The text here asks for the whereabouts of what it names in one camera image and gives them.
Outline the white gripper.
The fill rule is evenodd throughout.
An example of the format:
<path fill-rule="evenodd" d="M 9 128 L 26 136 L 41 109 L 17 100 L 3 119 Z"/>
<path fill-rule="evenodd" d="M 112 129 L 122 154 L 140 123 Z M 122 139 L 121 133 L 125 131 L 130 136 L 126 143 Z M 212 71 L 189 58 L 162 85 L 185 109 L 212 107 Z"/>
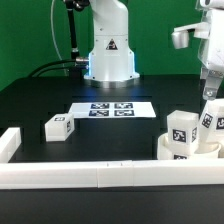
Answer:
<path fill-rule="evenodd" d="M 203 98 L 215 100 L 224 75 L 224 6 L 205 9 L 199 23 L 176 27 L 171 34 L 176 49 L 188 47 L 190 32 L 201 40 L 198 58 L 208 70 Z"/>

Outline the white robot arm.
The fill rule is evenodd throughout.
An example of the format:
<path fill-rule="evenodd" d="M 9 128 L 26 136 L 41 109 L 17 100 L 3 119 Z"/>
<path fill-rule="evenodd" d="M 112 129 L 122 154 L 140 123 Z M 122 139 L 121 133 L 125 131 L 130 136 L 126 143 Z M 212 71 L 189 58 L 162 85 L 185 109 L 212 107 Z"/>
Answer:
<path fill-rule="evenodd" d="M 197 38 L 203 98 L 216 97 L 224 82 L 224 0 L 136 0 L 135 18 L 121 0 L 89 2 L 93 46 L 85 81 L 117 87 L 143 73 L 186 72 L 191 60 L 176 51 Z"/>

